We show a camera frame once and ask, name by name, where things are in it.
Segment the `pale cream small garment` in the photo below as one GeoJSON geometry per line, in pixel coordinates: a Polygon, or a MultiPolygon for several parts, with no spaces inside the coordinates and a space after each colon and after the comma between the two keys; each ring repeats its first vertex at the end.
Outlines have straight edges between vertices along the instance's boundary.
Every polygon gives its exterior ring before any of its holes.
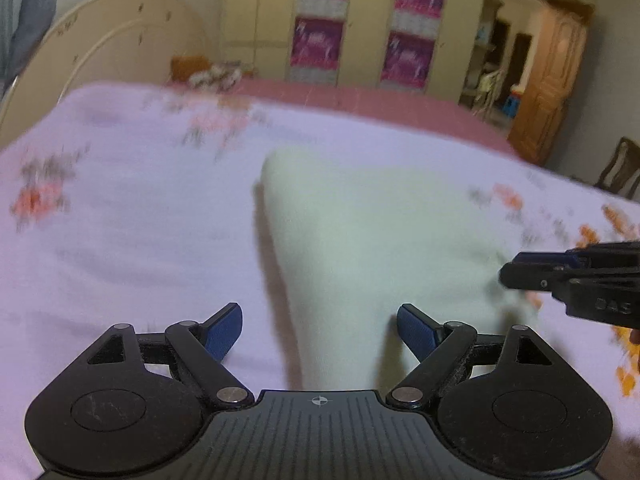
{"type": "Polygon", "coordinates": [[[511,255],[497,229],[431,171],[280,148],[260,187],[308,390],[387,391],[415,368],[395,325],[403,304],[484,334],[537,322],[499,283],[511,255]]]}

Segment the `dark wooden chair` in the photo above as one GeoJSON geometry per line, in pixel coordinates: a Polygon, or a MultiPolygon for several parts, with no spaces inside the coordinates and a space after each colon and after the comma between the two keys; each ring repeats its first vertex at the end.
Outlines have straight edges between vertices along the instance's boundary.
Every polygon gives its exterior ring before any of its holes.
{"type": "Polygon", "coordinates": [[[623,136],[594,186],[605,192],[620,195],[620,192],[629,185],[623,196],[627,200],[633,200],[634,194],[639,189],[639,169],[639,144],[623,136]]]}

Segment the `blue plastic stool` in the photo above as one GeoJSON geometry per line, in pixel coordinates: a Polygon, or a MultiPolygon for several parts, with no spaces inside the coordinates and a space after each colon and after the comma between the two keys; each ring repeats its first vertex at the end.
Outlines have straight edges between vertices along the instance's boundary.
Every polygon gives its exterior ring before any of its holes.
{"type": "Polygon", "coordinates": [[[518,114],[518,108],[521,104],[522,94],[519,91],[512,91],[510,96],[503,103],[502,112],[506,117],[514,118],[518,114]]]}

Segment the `pink checked bed cover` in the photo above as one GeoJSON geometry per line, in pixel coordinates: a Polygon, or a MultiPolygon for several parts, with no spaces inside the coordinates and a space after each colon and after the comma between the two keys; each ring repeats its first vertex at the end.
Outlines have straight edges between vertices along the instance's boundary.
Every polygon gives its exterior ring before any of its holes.
{"type": "Polygon", "coordinates": [[[450,136],[512,158],[518,156],[496,129],[473,116],[466,108],[420,93],[243,79],[225,96],[232,100],[264,100],[351,114],[450,136]]]}

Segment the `open shelf unit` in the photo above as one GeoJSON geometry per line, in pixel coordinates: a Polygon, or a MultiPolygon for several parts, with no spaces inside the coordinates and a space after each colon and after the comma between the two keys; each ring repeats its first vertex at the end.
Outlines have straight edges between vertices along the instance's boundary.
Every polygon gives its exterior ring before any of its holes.
{"type": "Polygon", "coordinates": [[[460,103],[467,108],[472,108],[474,105],[478,96],[480,77],[485,73],[486,58],[490,52],[495,50],[495,46],[491,42],[491,35],[500,6],[502,6],[502,0],[483,1],[472,55],[460,96],[460,103]]]}

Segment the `floral lilac bed sheet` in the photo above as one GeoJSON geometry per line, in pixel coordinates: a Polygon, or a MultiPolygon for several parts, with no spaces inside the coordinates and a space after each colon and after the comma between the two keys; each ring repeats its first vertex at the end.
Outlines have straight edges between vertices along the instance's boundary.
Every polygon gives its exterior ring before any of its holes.
{"type": "MultiPolygon", "coordinates": [[[[160,332],[228,302],[227,358],[254,390],[306,389],[262,203],[262,166],[300,148],[351,167],[431,171],[480,207],[510,252],[633,240],[635,203],[430,132],[267,101],[132,84],[72,92],[1,154],[1,474],[33,479],[30,401],[108,326],[160,332]]],[[[532,327],[610,407],[608,479],[639,474],[639,371],[626,330],[524,295],[532,327]]]]}

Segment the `brown wooden door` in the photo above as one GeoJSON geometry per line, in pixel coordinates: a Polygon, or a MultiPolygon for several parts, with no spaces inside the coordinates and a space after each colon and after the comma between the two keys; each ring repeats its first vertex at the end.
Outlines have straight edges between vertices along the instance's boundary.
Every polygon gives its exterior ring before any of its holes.
{"type": "Polygon", "coordinates": [[[525,91],[508,141],[521,159],[544,165],[551,155],[584,57],[594,7],[548,6],[525,91]]]}

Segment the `purple poster lower right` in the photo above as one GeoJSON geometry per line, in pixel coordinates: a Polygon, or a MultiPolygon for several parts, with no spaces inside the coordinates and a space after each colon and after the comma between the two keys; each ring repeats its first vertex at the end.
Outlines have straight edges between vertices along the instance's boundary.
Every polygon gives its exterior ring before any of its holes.
{"type": "Polygon", "coordinates": [[[430,73],[434,50],[434,40],[403,32],[390,32],[380,87],[423,92],[430,73]]]}

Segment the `purple poster upper right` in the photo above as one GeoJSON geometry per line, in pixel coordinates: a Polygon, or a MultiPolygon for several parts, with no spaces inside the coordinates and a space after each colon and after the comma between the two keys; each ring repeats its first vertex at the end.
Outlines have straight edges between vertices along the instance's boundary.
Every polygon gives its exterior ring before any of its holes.
{"type": "Polygon", "coordinates": [[[436,40],[445,0],[394,0],[393,32],[436,40]]]}

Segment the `purple poster lower left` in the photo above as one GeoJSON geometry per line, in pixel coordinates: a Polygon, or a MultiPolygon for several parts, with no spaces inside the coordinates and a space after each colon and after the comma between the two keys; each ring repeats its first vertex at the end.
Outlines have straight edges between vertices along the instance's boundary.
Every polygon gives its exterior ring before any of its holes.
{"type": "Polygon", "coordinates": [[[295,19],[288,81],[337,85],[344,23],[326,18],[295,19]]]}

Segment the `cream curved headboard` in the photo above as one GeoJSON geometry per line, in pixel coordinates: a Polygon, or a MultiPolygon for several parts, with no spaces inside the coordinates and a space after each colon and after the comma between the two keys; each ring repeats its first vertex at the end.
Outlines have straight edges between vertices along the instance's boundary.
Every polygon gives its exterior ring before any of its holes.
{"type": "Polygon", "coordinates": [[[50,28],[4,95],[1,145],[86,84],[164,84],[175,56],[213,52],[204,21],[184,0],[87,0],[50,28]]]}

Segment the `grey curtain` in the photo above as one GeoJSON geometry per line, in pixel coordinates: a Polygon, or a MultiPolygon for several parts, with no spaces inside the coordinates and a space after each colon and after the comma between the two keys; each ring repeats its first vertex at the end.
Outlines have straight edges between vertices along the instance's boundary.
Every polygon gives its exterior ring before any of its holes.
{"type": "Polygon", "coordinates": [[[57,6],[58,0],[1,0],[1,94],[25,69],[57,6]]]}

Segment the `cream wardrobe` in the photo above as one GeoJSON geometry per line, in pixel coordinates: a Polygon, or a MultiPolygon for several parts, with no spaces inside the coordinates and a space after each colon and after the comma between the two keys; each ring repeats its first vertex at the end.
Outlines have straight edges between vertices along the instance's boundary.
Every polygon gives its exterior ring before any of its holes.
{"type": "MultiPolygon", "coordinates": [[[[475,46],[485,0],[445,0],[424,91],[457,102],[475,46]]],[[[337,82],[378,85],[394,0],[348,0],[337,82]]],[[[221,52],[254,67],[259,77],[285,80],[291,68],[296,0],[222,0],[221,52]]]]}

